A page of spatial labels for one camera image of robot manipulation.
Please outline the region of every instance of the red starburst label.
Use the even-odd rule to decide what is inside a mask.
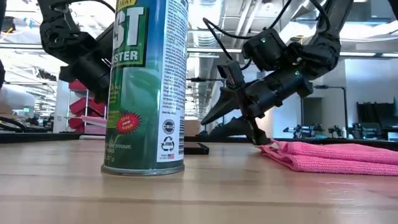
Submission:
[[[139,127],[141,118],[134,113],[122,115],[116,122],[116,130],[121,134],[131,134]]]

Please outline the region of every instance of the doorway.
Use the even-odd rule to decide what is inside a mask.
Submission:
[[[322,124],[323,121],[322,98],[303,99],[303,121],[302,125]]]

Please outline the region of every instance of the spray can label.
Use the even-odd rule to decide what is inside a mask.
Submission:
[[[105,166],[183,165],[187,32],[187,0],[117,1]]]

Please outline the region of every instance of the red storage bin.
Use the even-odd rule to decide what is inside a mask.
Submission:
[[[87,90],[87,88],[81,84],[78,80],[75,80],[72,83],[69,83],[69,89],[70,90]]]
[[[84,122],[81,118],[70,118],[68,120],[68,123],[69,123],[69,127],[73,128],[73,129],[79,128],[79,126],[82,126],[82,125],[84,127]]]
[[[104,116],[105,112],[105,104],[104,103],[95,103],[94,100],[88,99],[88,107],[91,108],[95,113],[99,114],[100,116]],[[69,106],[70,112],[75,115],[85,115],[84,112],[86,111],[86,98],[83,97],[82,99],[72,103]]]

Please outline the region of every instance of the wooden table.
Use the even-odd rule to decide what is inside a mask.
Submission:
[[[0,222],[397,223],[398,178],[292,172],[246,144],[208,144],[186,170],[102,174],[103,141],[0,144]]]

